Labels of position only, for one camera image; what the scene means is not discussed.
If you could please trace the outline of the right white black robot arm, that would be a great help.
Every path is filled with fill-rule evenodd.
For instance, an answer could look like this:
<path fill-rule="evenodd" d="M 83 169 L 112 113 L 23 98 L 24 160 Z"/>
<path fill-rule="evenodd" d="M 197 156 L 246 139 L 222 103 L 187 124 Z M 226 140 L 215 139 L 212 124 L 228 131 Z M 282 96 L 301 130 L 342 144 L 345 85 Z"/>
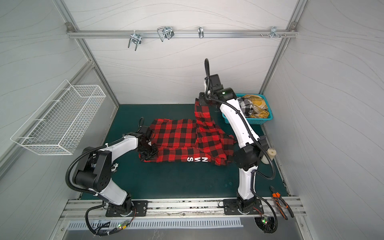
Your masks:
<path fill-rule="evenodd" d="M 276 168 L 267 150 L 262 146 L 261 138 L 257 135 L 243 114 L 240 103 L 232 88 L 224 88 L 219 75 L 210 74 L 209 60 L 205 59 L 205 89 L 199 94 L 199 102 L 202 106 L 218 106 L 232 127 L 239 149 L 235 152 L 235 163 L 239 168 L 239 187 L 237 193 L 237 211 L 240 214 L 249 214 L 257 200 L 261 197 L 256 195 L 256 176 L 266 180 L 276 177 Z M 258 171 L 258 162 L 261 155 L 267 158 L 272 175 L 267 176 Z"/>

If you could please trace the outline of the red black plaid shirt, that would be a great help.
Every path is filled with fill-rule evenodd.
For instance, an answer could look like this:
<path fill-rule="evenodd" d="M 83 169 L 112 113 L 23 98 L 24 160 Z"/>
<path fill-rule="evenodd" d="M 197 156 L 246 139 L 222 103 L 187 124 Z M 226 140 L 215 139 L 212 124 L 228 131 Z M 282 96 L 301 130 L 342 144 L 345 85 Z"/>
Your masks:
<path fill-rule="evenodd" d="M 212 119 L 209 107 L 195 101 L 195 119 L 155 119 L 150 125 L 151 143 L 158 152 L 145 163 L 188 162 L 226 166 L 234 160 L 234 136 L 227 135 Z"/>

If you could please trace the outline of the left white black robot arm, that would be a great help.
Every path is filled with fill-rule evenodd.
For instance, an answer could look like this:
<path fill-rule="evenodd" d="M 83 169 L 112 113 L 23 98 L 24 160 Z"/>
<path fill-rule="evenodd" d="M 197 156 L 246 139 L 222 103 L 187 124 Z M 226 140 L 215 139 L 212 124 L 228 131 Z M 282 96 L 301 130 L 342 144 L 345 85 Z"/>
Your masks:
<path fill-rule="evenodd" d="M 113 180 L 114 162 L 130 151 L 137 151 L 142 162 L 151 160 L 158 154 L 152 143 L 150 127 L 139 120 L 138 130 L 123 135 L 120 139 L 100 147 L 87 147 L 69 166 L 65 182 L 67 186 L 81 193 L 96 196 L 108 204 L 109 215 L 129 216 L 134 212 L 132 197 Z"/>

